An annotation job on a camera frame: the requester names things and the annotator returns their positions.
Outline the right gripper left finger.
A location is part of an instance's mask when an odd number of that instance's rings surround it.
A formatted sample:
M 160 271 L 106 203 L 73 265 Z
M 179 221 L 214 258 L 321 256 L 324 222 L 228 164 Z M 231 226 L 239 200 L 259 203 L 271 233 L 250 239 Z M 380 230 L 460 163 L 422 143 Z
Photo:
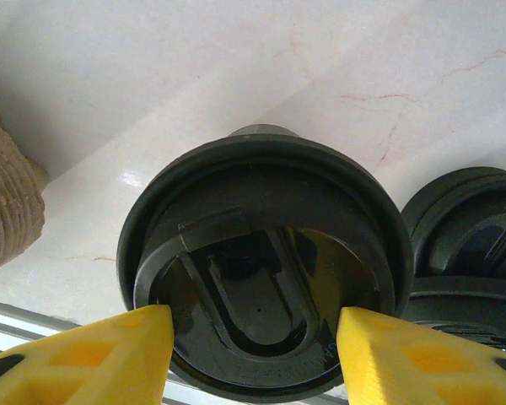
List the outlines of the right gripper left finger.
M 174 328 L 149 305 L 0 353 L 0 404 L 159 404 Z

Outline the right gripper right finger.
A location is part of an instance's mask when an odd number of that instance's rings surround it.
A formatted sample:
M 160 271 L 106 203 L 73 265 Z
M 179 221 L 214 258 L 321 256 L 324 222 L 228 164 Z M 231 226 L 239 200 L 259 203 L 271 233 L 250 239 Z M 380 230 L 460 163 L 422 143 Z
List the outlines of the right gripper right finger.
M 336 333 L 351 404 L 506 404 L 506 352 L 359 307 Z

